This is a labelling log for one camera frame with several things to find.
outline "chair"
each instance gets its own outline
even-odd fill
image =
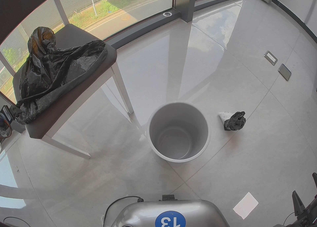
[[[24,18],[45,1],[46,0],[0,0],[0,7],[4,8],[0,10],[0,22],[2,22],[0,43],[5,40]],[[65,11],[62,9],[60,0],[54,0],[54,2],[65,25],[65,27],[55,34],[57,48],[80,46],[89,41],[98,39],[94,35],[70,24]],[[65,142],[56,141],[52,139],[52,137],[70,116],[111,77],[114,79],[128,113],[133,113],[133,108],[116,62],[117,51],[108,44],[106,44],[106,46],[108,49],[108,56],[94,74],[59,98],[36,120],[26,125],[26,129],[31,138],[41,139],[50,145],[77,156],[90,158],[89,153]],[[9,72],[13,75],[13,89],[16,100],[18,101],[21,99],[19,80],[22,69],[19,69],[15,73],[1,53],[0,60],[6,67],[8,67]]]

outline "round silver object on sill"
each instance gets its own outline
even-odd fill
[[[164,12],[164,13],[163,13],[163,16],[166,16],[166,17],[171,16],[171,15],[172,15],[171,12]]]

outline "road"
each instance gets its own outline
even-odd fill
[[[89,32],[94,36],[105,39],[125,27],[143,20],[153,14],[172,7],[172,0],[153,0],[128,11],[121,11],[111,19],[105,19],[96,27],[90,27]]]

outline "tile floor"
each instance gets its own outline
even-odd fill
[[[112,80],[77,110],[55,136],[89,160],[22,134],[0,156],[1,221],[101,226],[119,197],[173,193],[215,203],[231,227],[270,227],[293,212],[293,190],[305,205],[316,195],[317,44],[274,4],[231,0],[198,11],[192,23],[176,20],[124,46],[118,64],[135,113],[125,113]],[[183,164],[157,157],[145,134],[151,113],[175,100],[195,104],[212,129],[206,151]],[[245,127],[224,131],[221,111],[245,111]],[[233,208],[248,192],[259,204],[243,220]],[[115,204],[106,225],[134,201]]]

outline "crumpled black plastic bag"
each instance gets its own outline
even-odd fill
[[[34,121],[59,97],[91,76],[108,55],[102,40],[67,49],[58,49],[55,44],[55,34],[48,27],[38,27],[29,38],[30,55],[22,68],[21,100],[17,103],[22,110],[17,118],[21,124]]]
[[[236,131],[243,128],[246,119],[244,118],[245,112],[236,112],[224,122],[224,129],[226,131]]]

